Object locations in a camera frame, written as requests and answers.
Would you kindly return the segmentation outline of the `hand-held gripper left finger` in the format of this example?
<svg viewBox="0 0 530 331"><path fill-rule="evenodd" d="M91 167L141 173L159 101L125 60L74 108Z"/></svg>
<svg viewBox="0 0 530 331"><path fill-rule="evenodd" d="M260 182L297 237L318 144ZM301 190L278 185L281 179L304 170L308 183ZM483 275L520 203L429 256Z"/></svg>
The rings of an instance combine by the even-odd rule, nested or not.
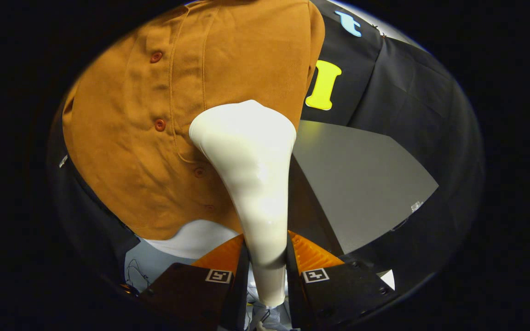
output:
<svg viewBox="0 0 530 331"><path fill-rule="evenodd" d="M248 248L238 235L192 264L172 264L139 300L167 331L243 331L248 271Z"/></svg>

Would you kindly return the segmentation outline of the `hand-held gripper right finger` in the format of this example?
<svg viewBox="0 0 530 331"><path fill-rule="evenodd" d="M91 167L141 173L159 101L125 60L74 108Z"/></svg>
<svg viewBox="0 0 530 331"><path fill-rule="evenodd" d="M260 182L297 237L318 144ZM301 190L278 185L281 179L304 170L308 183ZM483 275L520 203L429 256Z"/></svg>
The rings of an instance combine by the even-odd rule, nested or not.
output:
<svg viewBox="0 0 530 331"><path fill-rule="evenodd" d="M292 326L301 331L361 331L395 299L394 289L366 264L346 263L293 231L286 267Z"/></svg>

